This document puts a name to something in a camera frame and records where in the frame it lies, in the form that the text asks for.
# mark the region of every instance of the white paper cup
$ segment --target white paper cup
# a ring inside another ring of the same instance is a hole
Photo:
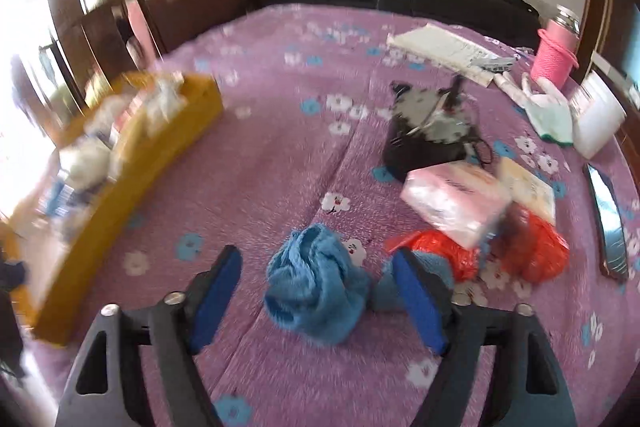
[[[574,147],[590,160],[613,137],[626,113],[607,84],[591,71],[569,100]]]

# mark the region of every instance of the yellow tray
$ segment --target yellow tray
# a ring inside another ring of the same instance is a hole
[[[153,78],[149,73],[127,73],[114,83],[113,91],[121,92],[126,81],[143,87]],[[218,85],[210,76],[185,74],[180,93],[187,99],[185,108],[157,136],[140,147],[117,182],[108,184],[98,194],[91,218],[70,245],[57,273],[52,275],[42,304],[33,306],[25,287],[12,293],[21,322],[31,328],[34,337],[61,346],[68,342],[80,303],[130,213],[166,166],[196,141],[223,111]],[[94,112],[95,108],[75,119],[65,136],[56,140],[57,145],[73,143],[81,136],[84,122]],[[5,239],[4,248],[9,259],[20,259],[14,234]]]

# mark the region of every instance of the red plastic packaging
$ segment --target red plastic packaging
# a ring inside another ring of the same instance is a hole
[[[478,274],[479,248],[465,250],[439,230],[424,230],[423,232],[397,235],[387,239],[384,246],[388,253],[392,253],[400,247],[407,247],[411,250],[440,255],[449,261],[453,279],[456,282],[473,279]]]
[[[491,250],[505,272],[531,283],[553,279],[569,261],[569,245],[556,229],[516,203]]]

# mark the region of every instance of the pink water bottle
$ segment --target pink water bottle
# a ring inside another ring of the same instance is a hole
[[[561,89],[572,68],[578,67],[574,51],[578,45],[580,26],[578,17],[564,6],[550,19],[546,30],[538,30],[540,45],[531,68],[531,78],[548,78]]]

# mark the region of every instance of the metal bolt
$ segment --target metal bolt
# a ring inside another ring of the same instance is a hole
[[[518,315],[530,317],[531,315],[533,315],[533,308],[528,304],[518,304],[516,306],[516,312],[518,313]]]
[[[111,317],[111,315],[115,315],[118,313],[120,307],[117,304],[107,304],[104,308],[100,310],[100,314],[104,317]]]
[[[174,306],[184,302],[185,298],[186,296],[182,292],[171,292],[164,298],[164,303],[169,304],[169,306]]]
[[[471,304],[471,297],[466,293],[454,293],[451,297],[451,302],[458,306],[469,306],[469,304]]]

